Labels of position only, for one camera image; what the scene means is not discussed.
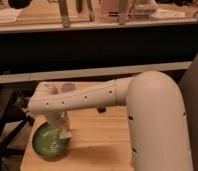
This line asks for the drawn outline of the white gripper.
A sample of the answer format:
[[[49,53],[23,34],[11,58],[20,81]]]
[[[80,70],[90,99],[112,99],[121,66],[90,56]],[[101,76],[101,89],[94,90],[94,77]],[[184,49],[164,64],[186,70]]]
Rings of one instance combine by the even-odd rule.
[[[47,122],[60,132],[66,133],[70,131],[70,119],[67,112],[57,112],[46,114]]]

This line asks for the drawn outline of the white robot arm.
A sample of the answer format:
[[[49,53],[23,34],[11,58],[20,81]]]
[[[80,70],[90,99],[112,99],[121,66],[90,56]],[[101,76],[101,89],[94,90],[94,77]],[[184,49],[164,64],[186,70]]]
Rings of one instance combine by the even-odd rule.
[[[61,129],[65,111],[110,106],[127,110],[134,171],[194,171],[183,96],[165,73],[142,72],[66,93],[41,82],[28,109]]]

